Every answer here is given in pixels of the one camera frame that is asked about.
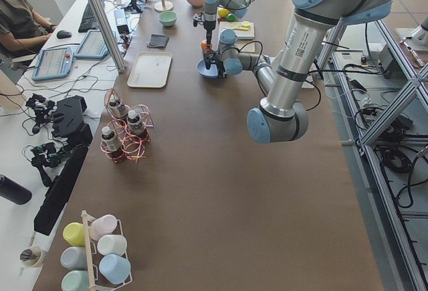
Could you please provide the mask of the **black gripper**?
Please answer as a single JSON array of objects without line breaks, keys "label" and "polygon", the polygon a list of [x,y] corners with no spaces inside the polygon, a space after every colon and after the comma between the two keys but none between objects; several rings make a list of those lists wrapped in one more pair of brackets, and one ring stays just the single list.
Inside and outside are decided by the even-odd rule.
[{"label": "black gripper", "polygon": [[212,48],[212,32],[216,28],[216,16],[207,15],[205,12],[195,13],[192,17],[193,27],[202,25],[206,30],[207,48]]},{"label": "black gripper", "polygon": [[202,61],[202,76],[223,79],[227,77],[219,52],[205,50]]}]

